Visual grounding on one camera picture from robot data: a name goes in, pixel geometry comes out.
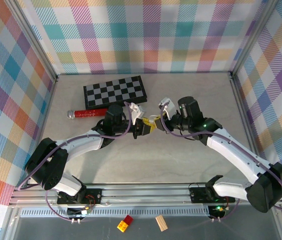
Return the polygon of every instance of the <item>wooden block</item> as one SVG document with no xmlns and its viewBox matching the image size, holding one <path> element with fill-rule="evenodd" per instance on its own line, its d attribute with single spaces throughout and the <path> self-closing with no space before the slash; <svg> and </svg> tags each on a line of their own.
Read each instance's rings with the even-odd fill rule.
<svg viewBox="0 0 282 240">
<path fill-rule="evenodd" d="M 168 229 L 166 222 L 164 221 L 164 218 L 162 215 L 157 216 L 156 218 L 157 224 L 159 225 L 161 232 L 165 231 L 166 229 Z"/>
</svg>

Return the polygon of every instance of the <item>yellow lego brick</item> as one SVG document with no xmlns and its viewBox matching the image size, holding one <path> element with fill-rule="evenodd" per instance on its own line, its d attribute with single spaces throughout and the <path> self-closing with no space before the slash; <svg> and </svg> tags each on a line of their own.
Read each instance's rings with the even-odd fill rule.
<svg viewBox="0 0 282 240">
<path fill-rule="evenodd" d="M 126 224 L 125 221 L 121 221 L 117 228 L 120 229 L 121 232 L 125 232 L 128 226 L 129 225 Z"/>
</svg>

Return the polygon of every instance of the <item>red lego brick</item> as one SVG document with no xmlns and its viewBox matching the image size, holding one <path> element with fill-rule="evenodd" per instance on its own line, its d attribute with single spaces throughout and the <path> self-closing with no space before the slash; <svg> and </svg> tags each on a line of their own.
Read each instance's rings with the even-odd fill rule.
<svg viewBox="0 0 282 240">
<path fill-rule="evenodd" d="M 130 225 L 133 222 L 133 218 L 130 215 L 127 215 L 123 221 Z"/>
</svg>

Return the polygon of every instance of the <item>chessboard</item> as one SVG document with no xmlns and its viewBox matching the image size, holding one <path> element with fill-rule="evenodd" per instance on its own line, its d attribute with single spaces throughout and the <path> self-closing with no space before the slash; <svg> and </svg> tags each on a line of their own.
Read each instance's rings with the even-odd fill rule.
<svg viewBox="0 0 282 240">
<path fill-rule="evenodd" d="M 124 106 L 124 102 L 147 102 L 141 76 L 91 84 L 83 88 L 87 110 L 108 108 L 112 104 Z"/>
</svg>

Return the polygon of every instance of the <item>cable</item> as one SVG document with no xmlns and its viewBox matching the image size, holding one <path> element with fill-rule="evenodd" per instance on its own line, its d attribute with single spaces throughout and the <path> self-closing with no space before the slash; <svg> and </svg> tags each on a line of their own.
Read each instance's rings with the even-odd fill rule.
<svg viewBox="0 0 282 240">
<path fill-rule="evenodd" d="M 195 139 L 193 139 L 193 138 L 188 138 L 188 137 L 185 137 L 185 139 L 187 139 L 187 140 L 191 140 L 191 141 L 195 141 Z"/>
<path fill-rule="evenodd" d="M 229 199 L 229 197 L 228 197 L 228 196 L 226 196 L 225 198 L 226 198 L 226 207 L 225 207 L 225 208 L 227 208 L 227 207 L 229 206 L 230 199 Z"/>
<path fill-rule="evenodd" d="M 190 186 L 191 186 L 192 184 L 196 184 L 197 187 L 200 188 L 200 186 L 199 186 L 199 184 L 198 184 L 197 182 L 192 182 L 192 183 L 190 183 L 189 186 L 188 186 L 188 189 L 189 189 L 189 190 L 190 190 Z"/>
<path fill-rule="evenodd" d="M 231 215 L 233 215 L 233 213 L 236 211 L 237 206 L 238 206 L 239 204 L 240 204 L 240 199 L 238 198 L 238 199 L 237 199 L 237 202 L 236 202 L 236 204 L 235 204 L 235 207 L 233 208 L 233 210 L 232 210 L 229 214 L 227 214 L 227 215 L 225 215 L 224 217 L 222 217 L 221 219 L 224 220 L 224 219 L 229 218 Z"/>
<path fill-rule="evenodd" d="M 247 157 L 249 157 L 253 162 L 255 162 L 258 166 L 260 166 L 262 169 L 264 169 L 265 171 L 267 171 L 270 175 L 272 175 L 272 177 L 275 178 L 275 180 L 282 186 L 282 180 L 275 175 L 275 173 L 273 173 L 270 169 L 268 169 L 266 166 L 264 166 L 260 161 L 258 161 L 254 156 L 252 156 L 249 152 L 247 152 L 245 149 L 243 149 L 241 146 L 239 146 L 237 143 L 231 141 L 229 138 L 227 138 L 226 136 L 223 136 L 221 134 L 218 134 L 218 133 L 215 133 L 215 132 L 212 132 L 212 131 L 198 131 L 198 132 L 195 132 L 195 133 L 191 133 L 191 134 L 187 134 L 187 135 L 177 135 L 173 132 L 171 132 L 165 125 L 165 122 L 164 122 L 164 119 L 163 119 L 163 111 L 164 111 L 164 107 L 166 107 L 167 105 L 169 104 L 169 102 L 166 102 L 165 104 L 163 104 L 163 106 L 161 107 L 161 123 L 162 123 L 162 126 L 163 128 L 165 129 L 166 132 L 168 132 L 169 134 L 175 136 L 175 137 L 179 137 L 179 138 L 189 138 L 189 137 L 195 137 L 195 136 L 198 136 L 198 135 L 205 135 L 205 134 L 208 134 L 208 135 L 213 135 L 213 136 L 216 136 L 218 138 L 221 138 L 227 142 L 229 142 L 230 144 L 232 144 L 234 147 L 236 147 L 238 150 L 240 150 L 243 154 L 245 154 Z"/>
<path fill-rule="evenodd" d="M 36 166 L 36 168 L 33 169 L 33 171 L 25 177 L 25 179 L 20 183 L 20 185 L 17 187 L 17 190 L 18 191 L 21 191 L 21 190 L 24 190 L 24 189 L 29 189 L 31 187 L 34 187 L 33 185 L 31 186 L 27 186 L 27 187 L 24 187 L 22 188 L 22 186 L 26 183 L 27 180 L 29 180 L 34 174 L 35 172 L 48 160 L 49 157 L 51 157 L 58 149 L 60 149 L 61 147 L 63 147 L 64 145 L 72 142 L 72 141 L 75 141 L 75 140 L 78 140 L 78 139 L 83 139 L 83 138 L 89 138 L 89 137 L 98 137 L 98 138 L 106 138 L 106 139 L 118 139 L 118 138 L 121 138 L 125 135 L 127 135 L 127 133 L 129 132 L 130 128 L 131 128 L 131 125 L 132 125 L 132 113 L 131 113 L 131 109 L 130 109 L 130 104 L 128 102 L 124 102 L 127 110 L 128 110 L 128 113 L 129 113 L 129 124 L 127 126 L 127 129 L 126 131 L 121 134 L 120 136 L 106 136 L 106 135 L 101 135 L 101 134 L 88 134 L 88 135 L 81 135 L 81 136 L 75 136 L 63 143 L 61 143 L 60 145 L 56 146 L 51 152 L 49 152 L 49 154 L 38 164 L 38 166 Z M 48 195 L 48 192 L 49 190 L 46 191 L 45 193 L 45 201 L 46 201 L 46 204 L 47 206 L 49 207 L 49 209 L 54 212 L 54 214 L 56 214 L 58 217 L 60 217 L 61 219 L 63 220 L 66 220 L 66 221 L 72 221 L 70 220 L 69 218 L 66 218 L 60 214 L 58 214 L 50 205 L 50 203 L 48 202 L 47 200 L 47 195 Z"/>
<path fill-rule="evenodd" d="M 93 206 L 92 206 L 92 202 L 91 202 L 90 197 L 92 197 L 93 200 L 94 200 Z M 89 200 L 90 205 L 85 205 L 82 209 L 75 211 L 75 212 L 72 212 L 71 215 L 78 214 L 78 213 L 82 212 L 83 210 L 86 210 L 86 208 L 91 208 L 91 210 L 93 210 L 93 207 L 95 206 L 95 198 L 92 195 L 88 195 L 88 196 L 86 196 L 86 198 Z"/>
<path fill-rule="evenodd" d="M 35 187 L 35 186 L 39 186 L 39 184 L 37 184 L 37 183 L 35 183 L 35 184 L 29 184 L 28 186 L 25 186 L 25 187 L 21 188 L 21 189 L 18 190 L 18 191 L 30 189 L 30 188 Z"/>
</svg>

